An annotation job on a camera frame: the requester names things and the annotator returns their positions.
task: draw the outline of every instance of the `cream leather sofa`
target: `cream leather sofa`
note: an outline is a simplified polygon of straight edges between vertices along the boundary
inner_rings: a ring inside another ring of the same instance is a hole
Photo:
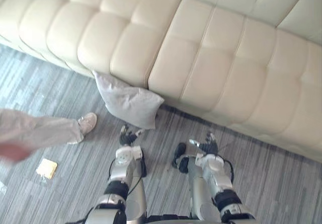
[[[0,0],[0,43],[322,162],[322,0]]]

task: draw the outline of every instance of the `striped carpet floor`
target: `striped carpet floor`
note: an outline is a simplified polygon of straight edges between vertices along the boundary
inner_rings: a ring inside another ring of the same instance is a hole
[[[79,118],[97,127],[77,145],[41,149],[16,165],[0,160],[0,223],[65,223],[83,217],[103,193],[123,121],[110,115],[93,79],[0,46],[0,107],[35,116]],[[148,214],[189,214],[188,177],[171,167],[176,145],[212,130],[235,168],[234,187],[261,223],[322,223],[322,164],[168,106],[143,147]],[[36,174],[42,158],[58,163],[52,180]]]

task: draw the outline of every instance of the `small note paper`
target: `small note paper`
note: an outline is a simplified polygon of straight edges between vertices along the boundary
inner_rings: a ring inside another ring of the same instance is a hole
[[[48,160],[48,159],[42,159],[40,165],[38,166],[36,172],[41,177],[45,177],[47,179],[51,179],[53,175],[55,174],[57,163]]]

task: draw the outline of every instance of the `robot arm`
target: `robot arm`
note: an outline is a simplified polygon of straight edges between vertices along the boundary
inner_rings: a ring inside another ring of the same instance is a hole
[[[129,188],[137,162],[143,158],[141,147],[131,146],[143,131],[126,134],[127,129],[124,126],[121,130],[121,146],[115,153],[115,164],[107,188],[89,214],[86,224],[126,224],[125,208]]]

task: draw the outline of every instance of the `white shoe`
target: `white shoe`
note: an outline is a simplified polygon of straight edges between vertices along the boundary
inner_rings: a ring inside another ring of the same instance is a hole
[[[78,120],[78,124],[80,127],[80,131],[82,132],[83,136],[88,134],[90,131],[94,129],[97,123],[97,115],[93,112],[90,112],[86,114],[85,116],[82,116]]]

